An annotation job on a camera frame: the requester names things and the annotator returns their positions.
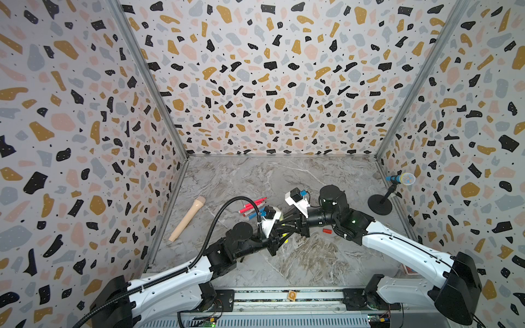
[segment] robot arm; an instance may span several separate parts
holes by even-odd
[[[261,233],[255,234],[248,222],[239,222],[223,238],[209,245],[193,266],[191,264],[195,259],[152,277],[128,283],[122,276],[114,278],[92,304],[92,310],[100,304],[111,303],[115,295],[134,292],[128,299],[113,302],[104,311],[95,314],[92,317],[93,328],[139,326],[174,312],[206,311],[216,297],[210,281],[235,269],[238,259],[263,249],[268,249],[275,256],[292,234],[310,237],[310,228],[325,225],[331,225],[333,231],[346,240],[409,265],[428,280],[428,288],[419,286],[419,300],[434,302],[436,308],[453,321],[472,323],[481,283],[469,256],[460,252],[453,257],[390,230],[373,217],[351,209],[345,193],[333,185],[321,188],[319,207],[311,207],[306,192],[297,188],[286,194],[286,201],[295,208],[282,217],[279,209],[264,208],[259,224]],[[364,297],[371,305],[378,298],[388,303],[407,302],[410,297],[418,299],[413,296],[414,286],[411,283],[414,279],[406,280],[412,282],[409,281],[405,288],[400,288],[399,283],[393,288],[395,282],[391,282],[392,278],[374,275]]]

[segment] marble surface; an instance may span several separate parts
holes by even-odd
[[[155,261],[148,272],[161,272],[195,257],[200,250],[216,211],[238,195],[252,199],[268,197],[267,205],[287,211],[284,194],[294,187],[308,190],[317,205],[319,189],[334,184],[345,190],[350,207],[379,219],[406,234],[395,212],[374,214],[366,204],[372,194],[386,192],[375,179],[376,165],[371,158],[359,157],[192,157]],[[194,199],[202,195],[205,206],[195,215],[175,242],[168,237]],[[231,204],[222,214],[210,244],[237,222],[247,220],[237,211],[242,202]],[[255,227],[256,219],[249,220]],[[277,287],[366,285],[374,273],[394,276],[400,264],[372,249],[346,241],[321,228],[311,237],[294,235],[277,255],[268,251],[247,256],[237,269],[213,281],[217,287]]]

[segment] blue microphone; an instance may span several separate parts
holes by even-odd
[[[399,175],[387,176],[386,180],[392,183],[401,183],[401,184],[404,184],[405,186],[410,186],[414,184],[414,182],[416,182],[416,177],[412,173],[405,172]]]

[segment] microphone stand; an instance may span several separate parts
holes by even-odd
[[[396,190],[399,182],[396,180],[390,180],[390,182],[392,182],[392,185],[388,187],[388,191],[384,196],[372,195],[368,199],[368,207],[372,210],[372,212],[379,215],[388,215],[392,212],[392,203],[388,198]]]

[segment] terrazzo wallpaper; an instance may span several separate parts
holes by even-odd
[[[487,327],[525,326],[525,2],[473,1],[381,164],[418,239],[470,255]]]
[[[0,9],[0,326],[71,327],[143,271],[180,162],[105,2]]]
[[[454,0],[121,0],[190,154],[371,154]]]

